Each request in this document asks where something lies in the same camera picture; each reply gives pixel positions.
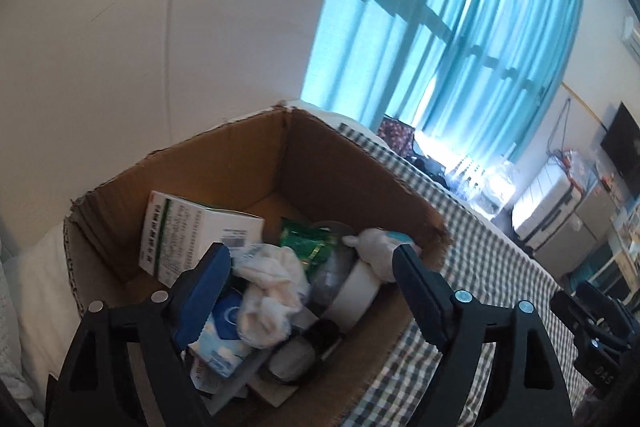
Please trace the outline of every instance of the white wall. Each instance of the white wall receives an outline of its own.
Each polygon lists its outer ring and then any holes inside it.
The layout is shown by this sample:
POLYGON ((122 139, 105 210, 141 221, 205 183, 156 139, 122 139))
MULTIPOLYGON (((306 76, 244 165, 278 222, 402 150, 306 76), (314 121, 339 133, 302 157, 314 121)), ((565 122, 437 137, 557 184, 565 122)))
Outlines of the white wall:
POLYGON ((299 98, 322 0, 0 0, 0 236, 148 152, 299 98))
MULTIPOLYGON (((632 14, 627 0, 584 0, 574 48, 563 82, 608 126, 622 100, 640 122, 640 66, 622 41, 625 16, 632 14)), ((569 91, 560 87, 529 147, 516 163, 518 190, 525 190, 546 161, 546 142, 569 91)), ((604 136, 600 122, 577 100, 572 102, 565 147, 587 156, 599 156, 604 136)), ((561 130, 553 147, 560 147, 561 130)))

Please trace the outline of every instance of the teal curtain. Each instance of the teal curtain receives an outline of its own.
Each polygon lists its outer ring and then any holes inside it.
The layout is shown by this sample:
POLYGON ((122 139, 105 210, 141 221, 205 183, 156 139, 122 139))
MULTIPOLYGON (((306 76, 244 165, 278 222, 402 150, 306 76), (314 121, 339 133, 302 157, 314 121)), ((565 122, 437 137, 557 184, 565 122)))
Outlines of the teal curtain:
POLYGON ((377 129, 411 118, 466 0, 325 0, 302 99, 377 129))
POLYGON ((480 165, 517 160, 558 90, 581 11, 582 0, 468 0, 418 127, 480 165))

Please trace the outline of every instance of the checkered fabric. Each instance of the checkered fabric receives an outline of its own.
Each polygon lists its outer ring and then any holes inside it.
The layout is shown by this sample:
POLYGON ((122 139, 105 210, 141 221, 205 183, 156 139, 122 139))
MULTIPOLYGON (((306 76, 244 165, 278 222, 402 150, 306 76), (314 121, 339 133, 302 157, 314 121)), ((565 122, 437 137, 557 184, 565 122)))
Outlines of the checkered fabric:
MULTIPOLYGON (((495 233, 447 190, 411 164, 345 124, 338 131, 423 196, 442 215, 452 245, 441 273, 454 290, 465 289, 482 303, 494 306, 513 307, 523 299, 535 305, 556 349, 575 410, 588 383, 572 366, 577 351, 571 334, 549 309, 549 299, 559 288, 556 282, 522 250, 495 233)), ((460 417, 461 426, 473 425, 476 420, 492 358, 493 346, 485 344, 460 417)), ((405 425, 439 360, 439 352, 424 342, 418 326, 412 321, 359 404, 345 415, 342 425, 405 425)))

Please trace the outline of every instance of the television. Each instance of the television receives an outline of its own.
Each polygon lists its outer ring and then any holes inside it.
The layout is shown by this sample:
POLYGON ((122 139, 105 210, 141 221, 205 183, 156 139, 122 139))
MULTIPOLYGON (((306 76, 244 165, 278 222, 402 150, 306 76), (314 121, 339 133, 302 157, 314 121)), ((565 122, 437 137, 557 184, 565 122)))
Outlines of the television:
POLYGON ((631 195, 637 197, 640 194, 640 128, 622 102, 600 145, 631 195))

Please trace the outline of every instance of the silver screw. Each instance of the silver screw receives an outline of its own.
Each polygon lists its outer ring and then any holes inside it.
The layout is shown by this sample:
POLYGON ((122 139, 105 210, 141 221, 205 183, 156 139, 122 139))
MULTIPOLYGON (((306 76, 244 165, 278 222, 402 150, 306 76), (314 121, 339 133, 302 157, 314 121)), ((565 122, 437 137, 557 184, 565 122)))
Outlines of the silver screw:
POLYGON ((169 298, 169 294, 164 290, 158 290, 151 295, 151 300, 156 303, 164 302, 169 298))
POLYGON ((102 303, 102 301, 93 301, 91 304, 89 304, 89 311, 92 313, 97 313, 102 308, 104 308, 104 304, 102 303))
POLYGON ((471 302, 474 299, 474 296, 465 290, 458 290, 454 293, 454 296, 456 298, 456 301, 459 302, 471 302))
POLYGON ((518 308, 520 308, 521 311, 525 313, 533 313, 533 310, 535 309, 533 307, 533 304, 531 304, 529 301, 520 301, 518 304, 518 308))

